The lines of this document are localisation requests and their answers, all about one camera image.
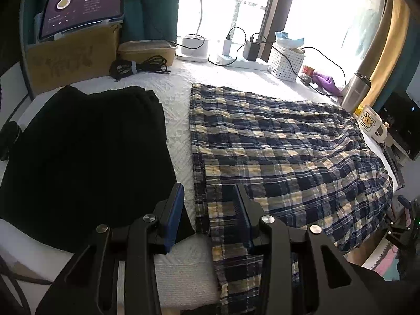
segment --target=blue gripper pad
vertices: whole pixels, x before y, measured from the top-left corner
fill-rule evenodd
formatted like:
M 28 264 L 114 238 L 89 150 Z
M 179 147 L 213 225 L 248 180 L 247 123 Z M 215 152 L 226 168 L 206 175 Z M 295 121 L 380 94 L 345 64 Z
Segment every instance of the blue gripper pad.
M 233 202 L 242 243 L 247 249 L 252 249 L 254 245 L 252 242 L 251 222 L 249 221 L 238 185 L 234 186 Z
M 184 187 L 181 183 L 174 185 L 168 203 L 172 202 L 172 208 L 169 211 L 165 225 L 165 238 L 163 245 L 169 252 L 175 244 L 176 234 L 178 232 L 179 221 L 181 219 L 182 207 L 184 202 Z

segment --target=white textured mat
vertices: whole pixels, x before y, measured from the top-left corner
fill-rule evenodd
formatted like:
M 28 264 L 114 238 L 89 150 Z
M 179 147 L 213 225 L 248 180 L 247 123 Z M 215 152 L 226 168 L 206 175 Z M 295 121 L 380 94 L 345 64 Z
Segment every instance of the white textured mat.
M 131 85 L 141 86 L 156 93 L 163 105 L 168 137 L 167 146 L 177 180 L 185 187 L 185 207 L 192 224 L 194 224 L 195 210 L 188 111 L 193 83 L 228 86 L 286 100 L 332 103 L 328 97 L 302 84 L 280 81 L 268 72 L 216 67 L 209 63 L 189 63 L 178 60 L 174 61 L 171 71 L 170 74 L 141 72 L 119 82 L 115 82 L 111 77 L 101 77 L 72 85 L 85 93 L 98 93 Z M 55 92 L 57 89 L 37 96 L 20 118 L 19 125 L 25 128 Z M 365 140 L 384 161 L 396 186 L 395 177 L 379 146 L 369 138 Z M 5 163 L 0 162 L 1 177 L 5 166 Z M 11 265 L 19 261 L 39 276 L 51 281 L 71 257 L 70 253 L 43 245 L 0 220 L 0 254 L 3 255 L 3 253 L 8 253 L 4 257 Z M 205 235 L 189 237 L 175 245 L 168 255 L 156 256 L 155 268 L 162 307 L 194 309 L 219 300 L 211 243 Z M 122 287 L 123 285 L 119 287 L 120 295 L 123 295 Z M 35 308 L 40 297 L 28 297 L 28 299 L 30 303 L 31 299 L 35 300 L 30 304 Z

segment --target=yellow curtain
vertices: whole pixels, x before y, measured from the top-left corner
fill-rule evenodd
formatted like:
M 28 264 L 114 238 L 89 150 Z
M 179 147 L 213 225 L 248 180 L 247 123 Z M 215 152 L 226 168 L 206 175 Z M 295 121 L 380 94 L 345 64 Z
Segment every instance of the yellow curtain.
M 388 37 L 382 55 L 370 77 L 372 87 L 360 104 L 361 107 L 364 107 L 366 104 L 373 106 L 391 76 L 404 47 L 409 23 L 410 9 L 408 5 L 404 0 L 393 0 L 391 25 Z

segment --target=plaid shirt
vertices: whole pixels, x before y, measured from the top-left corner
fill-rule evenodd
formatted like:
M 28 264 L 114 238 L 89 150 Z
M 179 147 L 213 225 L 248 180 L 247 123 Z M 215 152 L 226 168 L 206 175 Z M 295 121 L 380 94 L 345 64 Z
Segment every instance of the plaid shirt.
M 391 203 L 392 179 L 341 107 L 194 84 L 190 133 L 197 229 L 212 239 L 222 314 L 253 310 L 262 266 L 241 243 L 232 185 L 288 226 L 318 224 L 343 253 Z

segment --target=thermos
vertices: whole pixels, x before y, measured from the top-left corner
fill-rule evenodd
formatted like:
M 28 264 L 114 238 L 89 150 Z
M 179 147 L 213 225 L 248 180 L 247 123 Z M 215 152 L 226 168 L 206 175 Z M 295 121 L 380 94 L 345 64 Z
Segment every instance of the thermos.
M 343 89 L 344 99 L 341 106 L 349 114 L 353 114 L 370 90 L 371 81 L 357 72 Z

